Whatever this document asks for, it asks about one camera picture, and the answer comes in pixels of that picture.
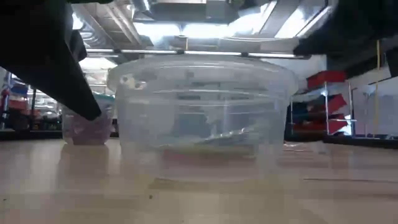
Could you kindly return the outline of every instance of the wooden table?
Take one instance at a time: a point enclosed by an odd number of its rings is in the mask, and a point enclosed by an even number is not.
[[[278,177],[194,184],[138,175],[117,139],[0,142],[0,223],[398,223],[398,151],[285,146]]]

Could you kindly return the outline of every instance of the fluorescent light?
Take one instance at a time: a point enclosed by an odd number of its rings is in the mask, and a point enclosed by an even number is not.
[[[298,34],[297,37],[303,36],[305,33],[307,33],[325,14],[329,12],[331,9],[331,6],[328,6],[322,10],[315,18],[311,20]]]
[[[228,24],[228,30],[225,33],[225,36],[233,36],[236,34],[251,34],[253,31],[253,27],[248,24],[257,24],[258,20],[261,18],[261,13],[253,13],[236,19],[235,21]]]
[[[106,58],[85,58],[79,62],[82,69],[109,69],[114,68],[117,65]]]
[[[260,33],[260,31],[262,30],[262,28],[264,27],[264,25],[266,24],[266,22],[268,21],[269,16],[271,15],[271,13],[273,12],[275,6],[276,6],[277,1],[271,1],[269,4],[265,4],[263,6],[261,6],[261,13],[262,16],[260,18],[260,21],[255,21],[252,33],[253,34],[258,34]]]
[[[136,10],[136,8],[134,7],[134,5],[132,5],[132,4],[128,4],[128,5],[126,6],[126,8],[127,8],[129,11],[134,11],[134,10]]]
[[[98,57],[104,57],[104,58],[116,58],[116,57],[119,57],[119,55],[117,55],[117,54],[109,54],[109,55],[107,55],[107,54],[88,54],[87,55],[87,57],[91,57],[91,58],[98,58]]]
[[[83,28],[84,23],[76,16],[75,13],[72,14],[72,18],[73,18],[73,27],[72,27],[72,29],[79,30],[79,29]]]
[[[49,106],[49,105],[35,105],[35,108],[48,108],[48,109],[54,109],[53,106]]]
[[[185,54],[189,55],[229,55],[229,56],[240,56],[241,53],[238,52],[205,52],[205,51],[191,51],[186,50]]]
[[[27,94],[28,94],[28,95],[33,95],[33,92],[29,92],[29,91],[28,91]],[[45,93],[39,93],[39,92],[36,92],[36,95],[37,95],[37,96],[47,96],[47,94],[45,94]]]
[[[321,8],[322,6],[299,6],[279,29],[275,38],[295,37]]]
[[[166,23],[141,23],[135,22],[134,26],[140,35],[145,35],[151,39],[152,42],[158,42],[163,37],[180,35],[181,30],[176,24],[166,24]]]
[[[226,24],[187,24],[182,31],[182,35],[191,38],[220,38],[227,31]]]

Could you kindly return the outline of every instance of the ceiling duct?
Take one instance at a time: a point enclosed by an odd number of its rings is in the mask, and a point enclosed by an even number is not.
[[[90,48],[119,48],[97,20],[87,11],[84,5],[72,4],[72,9],[75,15],[73,19],[77,19],[81,22],[81,27],[79,27],[78,31],[85,45]],[[115,63],[124,63],[128,59],[122,55],[121,57],[115,57],[111,60]]]
[[[214,22],[230,23],[237,19],[237,1],[226,0],[131,0],[138,10],[135,22],[155,21],[173,22]]]

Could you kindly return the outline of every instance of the plastic bowl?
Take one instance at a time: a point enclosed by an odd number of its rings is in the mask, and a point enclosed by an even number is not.
[[[274,167],[297,81],[259,60],[175,55],[120,65],[108,87],[116,91],[123,156],[137,169],[235,181]]]

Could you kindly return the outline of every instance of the shelving unit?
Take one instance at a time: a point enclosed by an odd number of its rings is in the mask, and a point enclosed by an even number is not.
[[[27,88],[27,93],[24,96],[19,96],[20,99],[18,100],[13,100],[16,96],[11,91],[13,83],[26,86]],[[105,84],[90,84],[89,86],[93,91],[108,93]],[[10,118],[11,113],[14,113],[14,117],[18,116],[19,120],[23,121],[23,124],[19,125],[20,129],[17,129],[18,131],[41,131],[41,133],[46,131],[61,131],[61,105],[55,99],[40,90],[31,88],[9,72],[6,74],[2,89],[6,90],[6,94],[0,97],[2,100],[0,102],[0,131],[12,132],[16,130],[12,128],[13,122],[8,122],[6,125],[6,121]],[[49,138],[54,136],[62,137],[59,134],[45,134],[44,136],[48,136]]]
[[[299,94],[294,95],[290,101],[290,134],[292,136],[295,135],[310,135],[310,134],[320,134],[324,136],[332,135],[336,133],[339,129],[346,126],[347,122],[351,123],[351,134],[354,135],[354,123],[356,120],[353,118],[353,97],[351,92],[350,83],[345,82],[344,78],[336,78],[332,74],[332,79],[328,79],[326,77],[328,72],[318,73],[307,79],[308,82],[308,90],[303,91]],[[330,98],[330,92],[332,90],[341,90],[345,86],[348,86],[348,95],[349,95],[349,115],[350,119],[346,119],[343,114],[333,114],[339,108],[344,105],[347,105],[345,100],[343,99],[341,94],[335,95],[333,98]],[[316,106],[316,109],[308,110],[308,113],[305,114],[294,114],[294,98],[311,98],[315,96],[324,96],[325,102],[323,106]],[[299,126],[298,123],[295,123],[295,120],[299,117],[306,117],[308,120],[312,121],[312,124],[306,124]]]

